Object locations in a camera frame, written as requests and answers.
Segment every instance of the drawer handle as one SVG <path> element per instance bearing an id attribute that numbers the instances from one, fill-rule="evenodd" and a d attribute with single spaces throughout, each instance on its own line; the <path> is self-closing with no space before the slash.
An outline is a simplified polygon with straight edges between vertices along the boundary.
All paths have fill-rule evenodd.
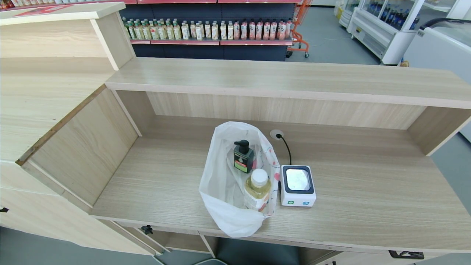
<path id="1" fill-rule="evenodd" d="M 389 250 L 389 254 L 393 258 L 425 259 L 423 252 L 402 251 L 398 254 L 397 251 Z"/>
<path id="2" fill-rule="evenodd" d="M 142 229 L 142 231 L 144 231 L 144 234 L 146 234 L 146 235 L 153 234 L 152 226 L 150 226 L 150 225 L 143 226 L 143 227 L 141 227 L 141 229 Z"/>

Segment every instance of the white bottle cap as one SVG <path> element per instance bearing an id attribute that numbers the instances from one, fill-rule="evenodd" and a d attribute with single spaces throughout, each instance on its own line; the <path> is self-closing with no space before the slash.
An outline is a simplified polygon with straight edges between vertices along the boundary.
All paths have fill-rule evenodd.
<path id="1" fill-rule="evenodd" d="M 252 176 L 250 176 L 250 178 L 252 180 L 252 185 L 257 188 L 261 188 L 267 184 L 268 174 L 265 170 L 257 168 L 252 172 Z"/>

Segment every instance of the black cable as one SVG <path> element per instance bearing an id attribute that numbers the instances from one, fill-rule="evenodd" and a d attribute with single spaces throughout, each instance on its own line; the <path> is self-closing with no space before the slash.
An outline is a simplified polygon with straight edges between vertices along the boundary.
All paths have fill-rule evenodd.
<path id="1" fill-rule="evenodd" d="M 279 133 L 276 134 L 276 137 L 277 137 L 278 139 L 281 138 L 281 139 L 283 140 L 284 144 L 286 145 L 286 149 L 288 149 L 288 154 L 290 155 L 290 165 L 292 165 L 292 164 L 291 164 L 291 151 L 290 151 L 290 148 L 288 147 L 288 144 L 286 143 L 286 141 L 284 140 L 284 138 L 283 138 L 283 136 L 282 136 L 281 134 L 279 134 Z"/>

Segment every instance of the counter top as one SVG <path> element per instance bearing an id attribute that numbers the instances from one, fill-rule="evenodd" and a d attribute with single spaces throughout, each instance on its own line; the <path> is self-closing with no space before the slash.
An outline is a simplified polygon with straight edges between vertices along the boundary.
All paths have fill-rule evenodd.
<path id="1" fill-rule="evenodd" d="M 0 158 L 19 159 L 113 73 L 108 58 L 2 58 Z"/>
<path id="2" fill-rule="evenodd" d="M 124 2 L 107 2 L 9 10 L 0 12 L 0 26 L 46 21 L 98 19 L 125 8 L 126 5 Z M 43 14 L 39 13 L 18 16 L 19 14 L 36 9 L 55 11 Z"/>
<path id="3" fill-rule="evenodd" d="M 395 66 L 134 58 L 106 85 L 118 90 L 471 109 L 471 85 L 452 72 Z"/>
<path id="4" fill-rule="evenodd" d="M 198 186 L 214 127 L 224 121 L 156 116 L 90 214 L 221 234 Z M 275 215 L 253 237 L 341 247 L 471 252 L 471 216 L 407 131 L 249 123 L 265 135 L 273 128 L 284 131 L 293 163 L 311 166 L 317 193 L 312 208 L 282 207 L 278 201 Z M 283 142 L 270 142 L 280 164 L 286 164 Z"/>

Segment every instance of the white plastic bag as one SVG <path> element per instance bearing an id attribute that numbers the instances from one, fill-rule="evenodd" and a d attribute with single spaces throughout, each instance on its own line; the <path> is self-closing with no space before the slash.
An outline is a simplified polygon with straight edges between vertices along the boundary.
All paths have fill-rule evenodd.
<path id="1" fill-rule="evenodd" d="M 267 205 L 261 212 L 244 206 L 244 184 L 251 173 L 234 167 L 234 142 L 249 141 L 254 150 L 255 168 L 263 168 L 271 181 Z M 241 122 L 226 122 L 214 129 L 208 157 L 204 165 L 199 192 L 204 205 L 218 227 L 230 237 L 248 237 L 274 214 L 280 164 L 273 147 L 256 127 Z"/>

